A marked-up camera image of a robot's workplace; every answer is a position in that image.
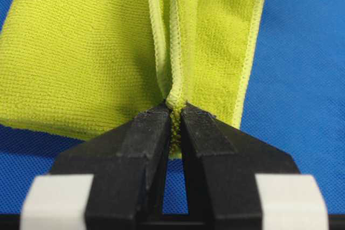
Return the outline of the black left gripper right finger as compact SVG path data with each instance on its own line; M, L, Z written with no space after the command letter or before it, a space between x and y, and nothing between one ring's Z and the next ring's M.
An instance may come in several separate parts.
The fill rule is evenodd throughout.
M262 229L256 173L298 173L293 158L191 104L181 112L189 215L206 229Z

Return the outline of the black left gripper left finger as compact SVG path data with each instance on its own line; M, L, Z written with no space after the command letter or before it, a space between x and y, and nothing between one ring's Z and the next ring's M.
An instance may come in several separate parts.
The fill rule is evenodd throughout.
M131 121L60 153L50 174L94 176L87 229L138 229L162 207L170 110L159 104Z

